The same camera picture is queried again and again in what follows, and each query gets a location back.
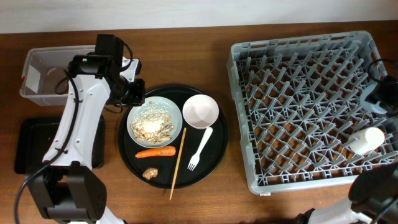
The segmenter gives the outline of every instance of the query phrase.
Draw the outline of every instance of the orange carrot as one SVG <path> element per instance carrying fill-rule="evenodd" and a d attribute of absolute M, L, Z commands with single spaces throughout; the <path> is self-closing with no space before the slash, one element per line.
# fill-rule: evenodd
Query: orange carrot
<path fill-rule="evenodd" d="M 157 149 L 147 149 L 136 154 L 136 158 L 145 158 L 151 156 L 174 156 L 175 155 L 175 147 L 174 146 L 165 146 Z"/>

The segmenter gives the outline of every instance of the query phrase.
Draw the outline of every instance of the rectangular black tray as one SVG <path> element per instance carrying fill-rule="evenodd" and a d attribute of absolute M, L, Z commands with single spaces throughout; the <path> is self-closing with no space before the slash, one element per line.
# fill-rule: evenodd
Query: rectangular black tray
<path fill-rule="evenodd" d="M 49 150 L 57 133 L 61 118 L 30 118 L 21 124 L 14 171 L 25 174 L 42 166 L 44 154 Z M 93 168 L 99 168 L 104 161 L 105 120 L 101 115 L 93 144 Z"/>

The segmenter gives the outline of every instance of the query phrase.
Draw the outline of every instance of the wooden table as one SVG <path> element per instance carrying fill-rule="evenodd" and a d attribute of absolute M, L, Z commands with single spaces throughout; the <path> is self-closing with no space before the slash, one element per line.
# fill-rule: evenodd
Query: wooden table
<path fill-rule="evenodd" d="M 167 84 L 199 88 L 219 103 L 229 126 L 229 143 L 219 167 L 205 180 L 174 192 L 141 182 L 119 155 L 121 114 L 104 111 L 105 164 L 94 173 L 108 190 L 108 207 L 129 223 L 239 223 L 293 218 L 310 208 L 325 208 L 347 197 L 349 185 L 260 197 L 246 183 L 238 119 L 231 99 L 226 61 L 234 43 L 303 35 L 367 30 L 382 57 L 398 59 L 398 21 L 286 24 L 194 29 L 112 30 L 0 35 L 0 223 L 13 223 L 12 206 L 24 176 L 13 171 L 19 126 L 27 118 L 60 116 L 62 106 L 41 107 L 19 95 L 22 66 L 32 48 L 93 45 L 99 33 L 116 34 L 142 60 L 139 75 L 147 90 Z M 26 190 L 20 202 L 22 223 L 43 220 Z"/>

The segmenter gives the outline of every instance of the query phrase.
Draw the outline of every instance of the white wall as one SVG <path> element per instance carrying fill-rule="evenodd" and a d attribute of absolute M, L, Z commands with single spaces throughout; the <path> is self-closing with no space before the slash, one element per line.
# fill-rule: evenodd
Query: white wall
<path fill-rule="evenodd" d="M 398 19 L 398 0 L 0 0 L 0 33 Z"/>

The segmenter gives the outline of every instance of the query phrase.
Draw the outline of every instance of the white plastic fork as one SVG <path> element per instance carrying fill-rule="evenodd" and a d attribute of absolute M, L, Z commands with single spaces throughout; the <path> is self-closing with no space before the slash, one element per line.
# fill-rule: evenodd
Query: white plastic fork
<path fill-rule="evenodd" d="M 213 133 L 213 128 L 211 128 L 211 127 L 206 128 L 206 131 L 203 134 L 203 137 L 200 141 L 199 148 L 198 148 L 197 152 L 192 156 L 191 161 L 189 162 L 188 170 L 193 171 L 194 168 L 198 165 L 199 159 L 200 159 L 200 153 L 203 150 L 203 148 L 205 147 L 205 144 L 206 144 L 207 140 L 209 140 L 212 133 Z"/>

